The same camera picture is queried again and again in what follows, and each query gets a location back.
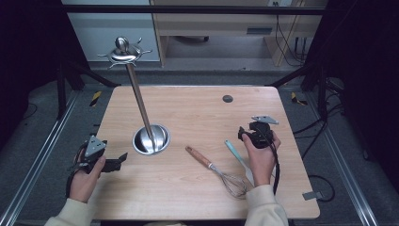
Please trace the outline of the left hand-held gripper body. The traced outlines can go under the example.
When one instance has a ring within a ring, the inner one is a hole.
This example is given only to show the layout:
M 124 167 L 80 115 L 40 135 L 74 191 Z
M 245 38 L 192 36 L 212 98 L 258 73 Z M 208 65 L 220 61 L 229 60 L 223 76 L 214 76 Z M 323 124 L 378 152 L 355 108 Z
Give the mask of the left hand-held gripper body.
M 104 154 L 107 141 L 91 136 L 78 150 L 73 168 L 90 173 L 98 159 Z

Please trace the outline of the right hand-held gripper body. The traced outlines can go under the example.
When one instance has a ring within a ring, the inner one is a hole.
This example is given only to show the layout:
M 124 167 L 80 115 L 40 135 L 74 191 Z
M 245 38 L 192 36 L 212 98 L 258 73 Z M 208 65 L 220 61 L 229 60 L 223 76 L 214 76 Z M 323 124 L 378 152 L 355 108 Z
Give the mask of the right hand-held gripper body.
M 249 129 L 251 130 L 249 137 L 257 149 L 267 147 L 270 147 L 272 150 L 277 149 L 274 141 L 274 131 L 267 122 L 254 120 L 249 124 Z

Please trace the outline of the teal-handled spatula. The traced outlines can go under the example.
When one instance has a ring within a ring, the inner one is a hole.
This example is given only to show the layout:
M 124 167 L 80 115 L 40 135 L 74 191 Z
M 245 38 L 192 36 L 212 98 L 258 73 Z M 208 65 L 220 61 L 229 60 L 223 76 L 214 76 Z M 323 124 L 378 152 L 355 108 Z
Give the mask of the teal-handled spatula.
M 229 140 L 225 140 L 224 141 L 225 145 L 227 146 L 227 148 L 231 151 L 231 153 L 234 155 L 234 157 L 238 160 L 238 162 L 243 166 L 243 168 L 245 169 L 245 174 L 247 179 L 249 180 L 249 182 L 254 185 L 254 179 L 253 179 L 253 175 L 252 175 L 252 171 L 249 168 L 249 166 L 245 163 L 244 159 L 241 157 L 240 153 L 237 152 L 237 150 L 235 149 L 235 147 L 232 145 L 232 143 Z

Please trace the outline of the wire whisk with wooden handle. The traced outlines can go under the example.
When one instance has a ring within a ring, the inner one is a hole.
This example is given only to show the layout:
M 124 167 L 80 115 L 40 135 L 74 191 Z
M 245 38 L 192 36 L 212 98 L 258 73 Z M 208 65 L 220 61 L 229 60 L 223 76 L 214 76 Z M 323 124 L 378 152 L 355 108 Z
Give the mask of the wire whisk with wooden handle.
M 244 199 L 247 193 L 247 185 L 243 179 L 230 174 L 226 174 L 218 169 L 212 161 L 206 158 L 199 151 L 195 150 L 190 146 L 186 146 L 185 150 L 192 155 L 197 161 L 199 161 L 205 168 L 212 170 L 221 179 L 223 185 L 226 187 L 227 191 L 235 199 Z

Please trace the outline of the steel utensil stand with hooks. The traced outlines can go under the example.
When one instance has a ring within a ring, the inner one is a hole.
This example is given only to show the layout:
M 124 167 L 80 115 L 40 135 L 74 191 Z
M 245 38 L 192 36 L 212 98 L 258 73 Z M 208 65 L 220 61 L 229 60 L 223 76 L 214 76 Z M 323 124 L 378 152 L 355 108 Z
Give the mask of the steel utensil stand with hooks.
M 142 39 L 131 43 L 126 37 L 120 36 L 115 39 L 115 48 L 106 55 L 111 63 L 109 68 L 123 65 L 130 79 L 133 93 L 136 98 L 136 104 L 143 121 L 143 126 L 139 128 L 132 139 L 133 148 L 143 155 L 154 155 L 161 153 L 170 143 L 170 132 L 162 124 L 150 123 L 150 119 L 146 110 L 145 103 L 142 98 L 138 79 L 136 76 L 136 62 L 145 54 L 151 53 L 152 50 L 144 50 L 139 44 Z

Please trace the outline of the person's right hand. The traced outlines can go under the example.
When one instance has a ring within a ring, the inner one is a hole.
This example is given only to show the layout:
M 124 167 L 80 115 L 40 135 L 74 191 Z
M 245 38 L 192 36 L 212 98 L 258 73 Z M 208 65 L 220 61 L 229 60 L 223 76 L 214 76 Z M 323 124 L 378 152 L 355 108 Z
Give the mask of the person's right hand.
M 274 133 L 274 141 L 278 148 L 280 140 L 276 133 Z M 252 171 L 255 187 L 269 185 L 273 168 L 276 165 L 276 157 L 272 149 L 270 147 L 257 149 L 246 135 L 243 135 L 243 142 L 247 149 L 249 167 Z

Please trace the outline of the person's left hand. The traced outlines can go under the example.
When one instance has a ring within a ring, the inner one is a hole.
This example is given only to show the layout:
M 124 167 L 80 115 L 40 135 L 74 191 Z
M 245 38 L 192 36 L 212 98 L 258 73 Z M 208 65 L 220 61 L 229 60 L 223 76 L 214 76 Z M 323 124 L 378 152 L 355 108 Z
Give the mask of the person's left hand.
M 102 155 L 94 165 L 90 173 L 83 170 L 77 171 L 70 186 L 69 198 L 78 202 L 87 203 L 92 192 L 97 185 L 102 169 L 104 168 L 106 158 Z

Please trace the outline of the yellow-black tape strip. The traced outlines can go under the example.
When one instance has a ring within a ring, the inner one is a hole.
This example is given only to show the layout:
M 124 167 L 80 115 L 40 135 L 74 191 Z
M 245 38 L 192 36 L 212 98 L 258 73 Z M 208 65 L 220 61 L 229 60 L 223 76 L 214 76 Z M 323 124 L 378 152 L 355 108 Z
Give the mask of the yellow-black tape strip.
M 308 105 L 307 101 L 299 100 L 296 97 L 296 94 L 294 92 L 291 92 L 291 100 L 292 100 L 293 103 L 296 103 L 296 104 L 299 104 L 299 105 Z
M 92 97 L 92 100 L 91 100 L 89 106 L 95 106 L 95 105 L 97 104 L 97 102 L 98 102 L 98 100 L 99 100 L 101 94 L 102 94 L 101 91 L 96 91 L 96 92 L 93 94 L 93 97 Z

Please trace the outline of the black metal stand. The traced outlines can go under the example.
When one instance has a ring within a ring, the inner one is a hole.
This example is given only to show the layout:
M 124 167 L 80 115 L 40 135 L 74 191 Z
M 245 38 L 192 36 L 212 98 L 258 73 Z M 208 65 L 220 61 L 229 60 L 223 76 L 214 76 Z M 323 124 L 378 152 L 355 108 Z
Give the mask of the black metal stand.
M 327 120 L 327 104 L 326 104 L 326 89 L 327 89 L 327 71 L 324 66 L 311 62 L 302 66 L 301 68 L 289 73 L 288 75 L 282 77 L 281 79 L 272 82 L 271 84 L 266 84 L 267 87 L 279 88 L 283 84 L 304 75 L 300 87 L 304 91 L 311 91 L 315 86 L 318 87 L 317 94 L 317 112 L 323 121 Z
M 60 62 L 56 69 L 56 85 L 57 85 L 57 99 L 58 99 L 58 115 L 57 118 L 60 120 L 67 111 L 67 99 L 66 99 L 66 83 L 69 83 L 73 90 L 82 90 L 85 86 L 81 75 L 87 75 L 90 78 L 100 82 L 101 84 L 115 88 L 119 84 L 114 83 L 99 74 L 93 72 L 89 67 L 82 66 L 77 62 L 70 60 L 63 60 Z

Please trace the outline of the blue-grey desk label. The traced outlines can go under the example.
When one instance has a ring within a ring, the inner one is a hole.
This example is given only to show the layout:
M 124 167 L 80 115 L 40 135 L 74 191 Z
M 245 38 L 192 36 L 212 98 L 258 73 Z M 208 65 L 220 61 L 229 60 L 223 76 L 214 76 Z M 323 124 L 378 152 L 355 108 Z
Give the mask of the blue-grey desk label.
M 272 27 L 249 27 L 247 29 L 248 35 L 270 35 L 273 31 Z

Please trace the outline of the white cabinet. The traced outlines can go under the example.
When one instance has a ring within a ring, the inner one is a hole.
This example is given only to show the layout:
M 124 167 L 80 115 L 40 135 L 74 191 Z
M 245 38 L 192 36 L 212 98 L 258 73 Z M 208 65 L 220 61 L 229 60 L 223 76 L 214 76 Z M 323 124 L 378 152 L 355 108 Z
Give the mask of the white cabinet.
M 152 52 L 140 61 L 160 61 L 150 13 L 69 13 L 68 16 L 89 62 L 107 61 L 100 55 L 116 47 L 116 37 L 125 37 L 131 43 L 141 39 L 139 45 Z

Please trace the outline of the aluminium floor rail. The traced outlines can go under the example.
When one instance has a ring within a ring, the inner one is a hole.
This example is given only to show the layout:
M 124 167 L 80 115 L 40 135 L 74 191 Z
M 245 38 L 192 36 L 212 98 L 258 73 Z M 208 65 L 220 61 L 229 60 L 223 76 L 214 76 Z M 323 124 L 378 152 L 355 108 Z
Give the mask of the aluminium floor rail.
M 340 113 L 342 111 L 343 107 L 341 104 L 336 104 L 327 108 L 327 119 L 325 121 L 325 126 L 322 129 L 320 138 L 327 145 L 327 150 L 334 164 L 334 168 L 339 174 L 346 194 L 348 195 L 349 200 L 351 201 L 355 212 L 357 213 L 361 225 L 379 226 L 374 211 L 372 210 L 362 189 L 360 188 L 360 185 L 353 171 L 350 169 L 348 162 L 344 159 L 337 140 L 334 138 L 331 130 L 328 128 L 329 119 L 334 114 Z
M 79 91 L 72 91 L 71 96 L 67 102 L 66 110 L 59 119 L 56 120 L 50 134 L 45 139 L 41 149 L 31 165 L 24 180 L 19 186 L 11 203 L 8 205 L 5 212 L 0 217 L 0 226 L 13 226 L 17 217 L 20 215 L 34 185 L 38 181 L 42 169 L 44 168 L 50 154 L 52 153 L 58 138 L 63 131 L 68 119 L 75 107 L 76 100 L 80 96 Z

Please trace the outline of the grey metal bracket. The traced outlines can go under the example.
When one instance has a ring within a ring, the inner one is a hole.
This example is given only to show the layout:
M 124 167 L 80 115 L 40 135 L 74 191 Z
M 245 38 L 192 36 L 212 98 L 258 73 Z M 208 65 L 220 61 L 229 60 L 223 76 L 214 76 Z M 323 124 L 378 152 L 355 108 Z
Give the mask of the grey metal bracket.
M 322 199 L 323 194 L 320 191 L 310 191 L 302 194 L 305 201 L 312 200 L 312 199 Z

